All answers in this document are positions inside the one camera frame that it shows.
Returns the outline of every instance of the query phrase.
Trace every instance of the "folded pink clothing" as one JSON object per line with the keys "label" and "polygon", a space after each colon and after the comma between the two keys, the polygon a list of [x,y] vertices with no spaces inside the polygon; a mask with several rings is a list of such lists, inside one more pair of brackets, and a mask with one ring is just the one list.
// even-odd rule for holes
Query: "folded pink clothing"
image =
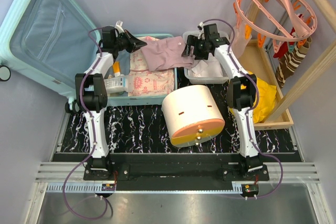
{"label": "folded pink clothing", "polygon": [[140,50],[150,71],[187,67],[194,64],[192,57],[182,57],[185,42],[181,36],[161,40],[146,40],[147,46]]}
{"label": "folded pink clothing", "polygon": [[138,97],[143,95],[164,95],[174,90],[174,72],[173,70],[157,72],[134,72],[133,91],[128,93],[129,97]]}
{"label": "folded pink clothing", "polygon": [[[158,40],[153,37],[139,38],[148,42]],[[128,93],[129,97],[143,95],[164,95],[174,90],[174,71],[148,71],[148,66],[143,53],[138,50],[131,54],[130,76],[133,76],[133,91]]]}

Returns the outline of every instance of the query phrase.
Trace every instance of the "wooden rack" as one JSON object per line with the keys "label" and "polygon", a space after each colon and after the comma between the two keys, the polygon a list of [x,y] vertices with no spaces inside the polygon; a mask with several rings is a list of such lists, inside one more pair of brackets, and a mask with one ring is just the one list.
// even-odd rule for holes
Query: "wooden rack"
{"label": "wooden rack", "polygon": [[[336,11],[328,0],[313,0],[320,12],[323,14],[331,28],[336,33]],[[257,10],[250,10],[248,17],[254,20]],[[274,71],[264,50],[259,49],[256,41],[251,41],[245,49],[244,55],[239,59],[247,70],[255,73],[259,78],[264,79],[269,84],[277,86],[276,105],[264,122],[255,124],[256,129],[281,129],[293,125],[289,106],[292,105],[308,88],[326,71],[336,59],[336,40],[321,54],[312,66],[303,74],[289,92],[282,96],[277,85]]]}

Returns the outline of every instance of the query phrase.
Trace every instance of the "small bottle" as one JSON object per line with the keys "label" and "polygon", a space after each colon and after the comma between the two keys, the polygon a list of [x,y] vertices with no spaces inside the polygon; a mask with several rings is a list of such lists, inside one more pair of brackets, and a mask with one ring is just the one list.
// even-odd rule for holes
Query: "small bottle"
{"label": "small bottle", "polygon": [[114,72],[114,77],[118,77],[118,76],[120,76],[120,65],[119,65],[119,62],[118,62],[118,61],[116,61],[116,62],[113,64],[112,68],[113,68],[113,72]]}

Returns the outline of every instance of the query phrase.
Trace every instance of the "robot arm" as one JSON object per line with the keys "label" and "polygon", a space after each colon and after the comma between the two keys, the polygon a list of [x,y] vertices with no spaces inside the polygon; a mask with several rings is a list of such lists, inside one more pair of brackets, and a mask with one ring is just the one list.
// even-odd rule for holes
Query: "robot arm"
{"label": "robot arm", "polygon": [[[240,137],[240,154],[246,157],[255,157],[258,156],[258,151],[253,147],[251,142],[254,142],[257,146],[256,134],[254,131],[253,125],[253,110],[250,110],[250,106],[244,108],[238,108],[237,104],[233,103],[234,93],[234,85],[236,85],[239,89],[241,89],[241,81],[240,79],[245,79],[246,77],[242,74],[248,74],[248,72],[240,65],[237,58],[234,56],[233,52],[231,52],[231,56],[228,55],[228,45],[222,45],[215,49],[215,58],[219,61],[219,63],[223,66],[223,69],[227,73],[230,81],[233,82],[230,84],[228,88],[228,105],[233,109],[234,115],[236,117],[239,137]],[[262,164],[257,167],[253,167],[248,169],[248,171],[252,171],[254,169],[262,168]]]}
{"label": "robot arm", "polygon": [[[109,161],[109,149],[106,143],[104,128],[104,112],[108,105],[107,91],[104,84],[104,76],[111,68],[118,52],[126,50],[129,53],[135,52],[147,45],[138,40],[127,30],[122,29],[122,22],[117,22],[115,27],[102,29],[103,39],[102,54],[98,53],[95,61],[85,73],[78,73],[75,77],[76,101],[84,111],[88,122],[90,152],[95,148],[88,160],[87,169],[100,170],[111,174],[111,163]],[[88,111],[80,103],[80,87],[84,77],[89,74],[83,84],[82,98]]]}
{"label": "robot arm", "polygon": [[229,42],[226,38],[221,38],[216,24],[200,26],[201,36],[189,35],[185,53],[194,55],[195,59],[208,59],[209,53],[219,61],[223,69],[230,78],[226,100],[230,108],[233,109],[240,137],[240,169],[243,174],[258,170],[263,167],[258,151],[254,148],[257,145],[256,135],[253,125],[253,107],[256,98],[256,89],[249,76],[257,83],[256,76],[249,74],[239,63],[233,52],[228,51]]}

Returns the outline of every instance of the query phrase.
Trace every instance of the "pink hanger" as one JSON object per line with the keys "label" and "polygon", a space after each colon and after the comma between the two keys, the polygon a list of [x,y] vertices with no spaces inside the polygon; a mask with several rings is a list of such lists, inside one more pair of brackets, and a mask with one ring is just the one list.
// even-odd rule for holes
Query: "pink hanger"
{"label": "pink hanger", "polygon": [[263,7],[263,5],[259,2],[259,0],[252,0],[257,7],[266,15],[266,17],[268,19],[271,20],[271,22],[273,22],[273,24],[276,25],[276,27],[283,33],[283,36],[279,36],[279,35],[275,35],[275,34],[271,34],[266,30],[263,30],[261,28],[259,28],[258,26],[256,26],[255,24],[253,24],[243,13],[243,11],[240,9],[240,4],[236,5],[236,9],[237,9],[237,14],[238,16],[240,16],[240,18],[242,18],[248,25],[249,27],[251,27],[253,30],[255,30],[256,32],[260,33],[261,35],[264,35],[266,37],[272,38],[274,39],[274,45],[275,48],[279,48],[281,46],[281,42],[279,44],[276,43],[276,40],[278,41],[289,41],[289,42],[296,42],[296,41],[301,41],[303,39],[308,38],[315,30],[317,27],[317,19],[316,19],[316,15],[313,11],[313,9],[309,6],[309,4],[305,1],[305,0],[298,0],[303,7],[306,8],[306,12],[309,13],[309,16],[311,16],[311,20],[313,22],[312,26],[309,27],[306,22],[304,22],[304,20],[301,20],[297,14],[295,13],[295,10],[293,8],[292,3],[290,2],[290,0],[276,0],[280,3],[280,5],[282,5],[286,11],[288,12],[289,18],[293,24],[294,29],[296,30],[296,33],[298,35],[298,37],[294,37],[292,35],[290,35],[274,18],[273,16]]}
{"label": "pink hanger", "polygon": [[[293,5],[290,2],[290,0],[280,0],[283,4],[283,7],[286,9],[289,19],[291,20],[293,27],[295,29],[295,31],[297,32],[297,34],[299,35],[299,37],[304,37],[305,35],[307,35],[311,29],[309,28],[309,26],[307,26],[307,24],[305,22],[303,22],[303,20],[301,20],[295,13],[294,9],[293,9]],[[266,9],[261,5],[261,11],[263,11],[266,15],[270,15],[268,11],[266,11]],[[269,18],[277,27],[280,25],[272,16],[270,16]],[[286,30],[281,30],[280,31],[282,33],[284,33],[286,35],[286,37],[291,37],[291,35],[289,33],[286,32]]]}

